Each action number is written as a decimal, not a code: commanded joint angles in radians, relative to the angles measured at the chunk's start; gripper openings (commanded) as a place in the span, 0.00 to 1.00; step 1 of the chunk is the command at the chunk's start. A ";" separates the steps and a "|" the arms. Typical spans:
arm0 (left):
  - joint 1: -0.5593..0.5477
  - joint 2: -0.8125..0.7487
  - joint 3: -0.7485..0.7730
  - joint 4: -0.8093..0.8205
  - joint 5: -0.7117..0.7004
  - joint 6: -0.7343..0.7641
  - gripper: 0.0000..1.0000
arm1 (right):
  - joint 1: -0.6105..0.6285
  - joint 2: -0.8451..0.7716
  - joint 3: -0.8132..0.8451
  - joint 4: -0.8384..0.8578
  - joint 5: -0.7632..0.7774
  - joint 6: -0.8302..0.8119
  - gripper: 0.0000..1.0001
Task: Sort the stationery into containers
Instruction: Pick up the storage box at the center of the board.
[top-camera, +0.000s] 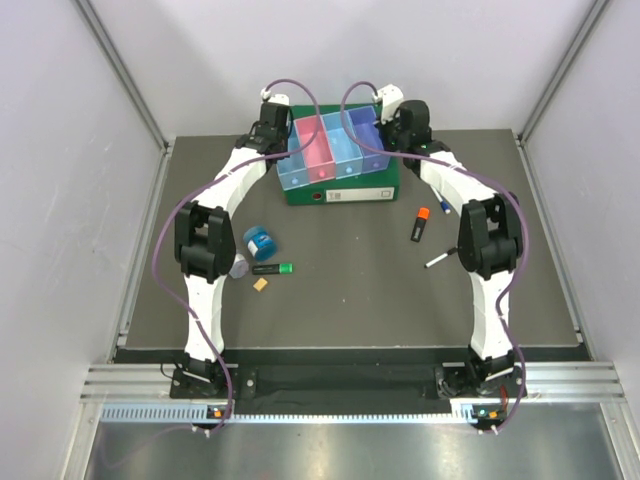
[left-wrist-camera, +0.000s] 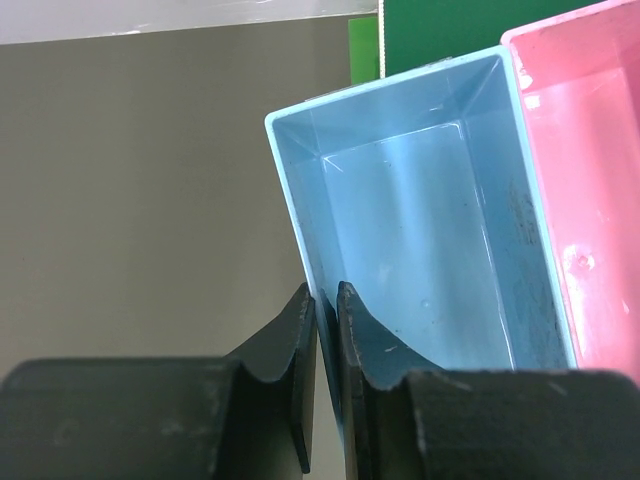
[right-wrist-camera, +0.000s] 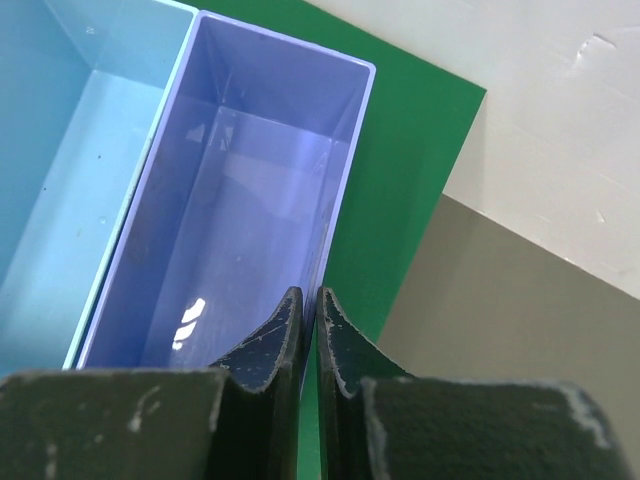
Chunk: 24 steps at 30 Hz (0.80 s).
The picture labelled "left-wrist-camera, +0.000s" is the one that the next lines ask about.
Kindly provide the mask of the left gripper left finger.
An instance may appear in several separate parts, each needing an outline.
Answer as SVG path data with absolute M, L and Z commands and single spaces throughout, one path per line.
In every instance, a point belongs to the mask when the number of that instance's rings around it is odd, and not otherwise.
M 301 285 L 224 356 L 44 358 L 1 383 L 5 479 L 299 479 L 315 303 Z

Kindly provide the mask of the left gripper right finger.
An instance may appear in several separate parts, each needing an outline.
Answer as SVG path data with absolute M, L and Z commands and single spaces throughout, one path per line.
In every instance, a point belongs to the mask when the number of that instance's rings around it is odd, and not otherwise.
M 639 389 L 606 370 L 444 370 L 337 294 L 350 479 L 635 479 Z

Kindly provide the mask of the light blue bin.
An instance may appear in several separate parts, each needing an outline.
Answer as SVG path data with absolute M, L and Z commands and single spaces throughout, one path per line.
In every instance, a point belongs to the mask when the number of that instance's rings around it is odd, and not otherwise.
M 344 282 L 439 367 L 576 366 L 518 87 L 494 46 L 266 116 L 335 412 Z

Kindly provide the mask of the green ring binder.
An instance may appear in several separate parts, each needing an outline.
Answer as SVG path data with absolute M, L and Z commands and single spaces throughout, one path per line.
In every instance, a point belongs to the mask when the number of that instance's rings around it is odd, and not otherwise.
M 497 45 L 510 29 L 589 6 L 589 0 L 389 0 L 348 22 L 351 83 Z

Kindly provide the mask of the pink bin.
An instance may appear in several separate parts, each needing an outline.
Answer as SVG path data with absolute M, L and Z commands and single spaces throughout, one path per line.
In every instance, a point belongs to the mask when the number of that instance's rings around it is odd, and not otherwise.
M 583 368 L 639 375 L 639 5 L 505 32 Z

